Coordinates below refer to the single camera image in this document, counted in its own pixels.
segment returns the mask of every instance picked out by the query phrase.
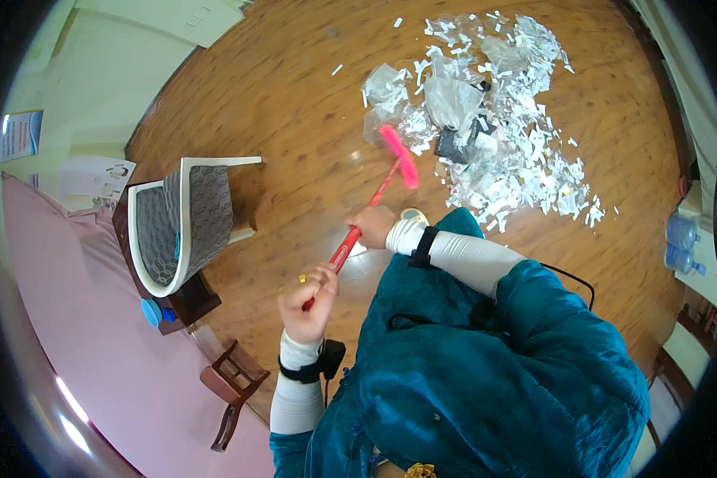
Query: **gold brooch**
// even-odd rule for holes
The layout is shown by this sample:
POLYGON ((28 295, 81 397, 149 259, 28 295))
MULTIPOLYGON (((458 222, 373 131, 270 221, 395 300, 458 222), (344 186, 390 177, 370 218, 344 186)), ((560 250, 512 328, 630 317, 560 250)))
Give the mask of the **gold brooch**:
POLYGON ((436 467, 434 465, 416 463, 407 470, 404 478, 436 478, 436 473, 433 473, 435 469, 436 467))

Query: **pink broom head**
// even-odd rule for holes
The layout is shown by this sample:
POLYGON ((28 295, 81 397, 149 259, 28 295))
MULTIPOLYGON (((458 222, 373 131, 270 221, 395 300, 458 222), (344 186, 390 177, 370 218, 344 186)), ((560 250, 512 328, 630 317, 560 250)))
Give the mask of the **pink broom head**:
POLYGON ((380 134, 385 141, 388 143, 388 147, 391 148, 396 158, 399 159, 399 169, 401 170, 404 184, 409 189, 417 189, 420 185, 420 178, 417 176, 417 168, 414 167, 414 162, 411 159, 411 153, 404 146, 402 139, 398 137, 396 130, 393 126, 385 125, 380 128, 380 134))

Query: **hand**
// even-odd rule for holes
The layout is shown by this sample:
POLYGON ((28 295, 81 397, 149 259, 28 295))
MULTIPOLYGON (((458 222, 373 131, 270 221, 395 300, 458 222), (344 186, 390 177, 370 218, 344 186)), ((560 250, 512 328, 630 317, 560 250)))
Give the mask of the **hand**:
POLYGON ((366 206, 358 214, 346 217, 345 224, 355 225, 361 231, 359 244, 370 249, 385 249, 385 239, 397 219, 387 206, 366 206))
POLYGON ((306 269, 306 282, 287 284, 279 289, 279 312, 290 339, 300 344, 320 341, 324 337, 329 313, 339 292, 334 264, 319 264, 306 269), (313 299, 309 311, 303 304, 313 299))

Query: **trash pile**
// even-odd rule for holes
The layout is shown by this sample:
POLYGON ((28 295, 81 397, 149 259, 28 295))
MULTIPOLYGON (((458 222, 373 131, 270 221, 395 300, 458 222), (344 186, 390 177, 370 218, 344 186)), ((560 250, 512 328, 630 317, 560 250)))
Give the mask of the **trash pile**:
MULTIPOLYGON (((376 142, 379 127, 393 124, 419 156, 437 138, 434 152, 446 165, 448 182, 442 182, 451 194, 447 205, 469 206, 488 231, 498 226, 504 233, 512 210, 535 205, 574 220, 586 210, 584 223, 594 227, 605 210, 597 196, 586 199, 584 164, 563 157, 563 131, 534 98, 550 89, 556 61, 574 72, 555 35, 534 18, 516 15, 511 23, 499 11, 483 22, 469 14, 426 24, 424 33, 445 43, 451 56, 434 44, 426 46, 427 58, 413 63, 414 72, 375 68, 362 87, 364 108, 372 107, 364 116, 364 139, 376 142), (414 82, 410 96, 407 86, 414 82), (421 94, 423 101, 414 104, 421 94)), ((573 138, 567 144, 577 146, 573 138)))

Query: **pink sheet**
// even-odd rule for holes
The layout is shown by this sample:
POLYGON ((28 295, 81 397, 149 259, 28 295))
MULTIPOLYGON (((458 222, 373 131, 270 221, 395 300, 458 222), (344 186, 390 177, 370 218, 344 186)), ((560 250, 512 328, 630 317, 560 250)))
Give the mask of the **pink sheet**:
POLYGON ((225 403, 207 359, 147 323, 103 209, 65 211, 3 174, 5 227, 24 306, 53 368, 107 440, 150 478, 273 476, 268 428, 247 407, 224 454, 225 403))

